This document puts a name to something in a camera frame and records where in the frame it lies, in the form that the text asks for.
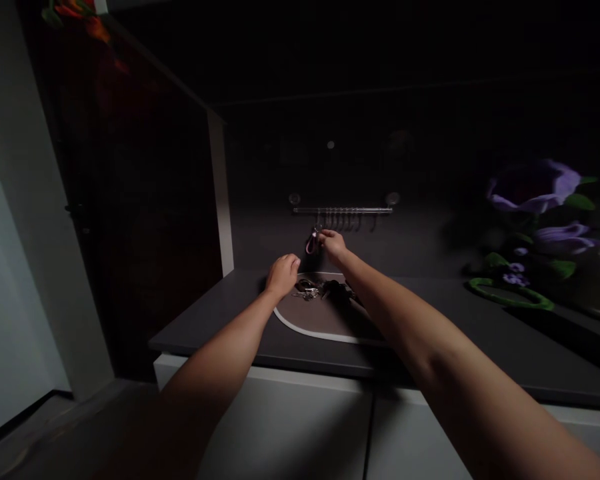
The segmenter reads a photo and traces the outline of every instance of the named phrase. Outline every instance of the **doorway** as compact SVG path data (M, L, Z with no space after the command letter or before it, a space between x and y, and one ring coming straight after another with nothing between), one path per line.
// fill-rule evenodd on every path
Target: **doorway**
M114 32L17 3L116 376L152 380L147 341L222 278L207 112Z

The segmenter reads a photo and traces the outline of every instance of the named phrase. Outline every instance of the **countertop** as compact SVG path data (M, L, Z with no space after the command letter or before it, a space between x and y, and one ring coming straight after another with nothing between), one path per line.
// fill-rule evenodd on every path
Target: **countertop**
M150 348L194 353L252 302L266 273L234 270L152 338ZM600 409L600 320L559 305L518 318L460 279L393 279L450 318L536 400ZM415 386L392 350L308 337L273 314L253 364Z

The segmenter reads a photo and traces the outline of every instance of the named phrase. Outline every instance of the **key ring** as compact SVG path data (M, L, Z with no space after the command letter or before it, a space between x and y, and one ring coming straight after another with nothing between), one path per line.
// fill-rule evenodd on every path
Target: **key ring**
M305 247L305 252L308 255L313 255L318 252L318 233L322 230L322 225L318 225L317 223L313 226L313 232L311 232L311 236L309 237L309 241L307 242L307 246Z

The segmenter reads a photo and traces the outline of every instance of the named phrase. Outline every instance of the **white wall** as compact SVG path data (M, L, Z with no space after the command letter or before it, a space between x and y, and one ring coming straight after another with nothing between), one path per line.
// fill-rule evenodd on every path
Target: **white wall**
M52 389L69 381L0 185L0 426Z
M0 425L113 379L14 2L0 0Z

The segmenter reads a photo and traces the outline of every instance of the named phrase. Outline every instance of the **person's right hand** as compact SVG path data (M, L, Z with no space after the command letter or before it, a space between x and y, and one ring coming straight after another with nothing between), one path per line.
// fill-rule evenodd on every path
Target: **person's right hand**
M322 230L318 235L318 240L327 251L329 261L335 263L340 260L347 252L345 240L338 232L333 230Z

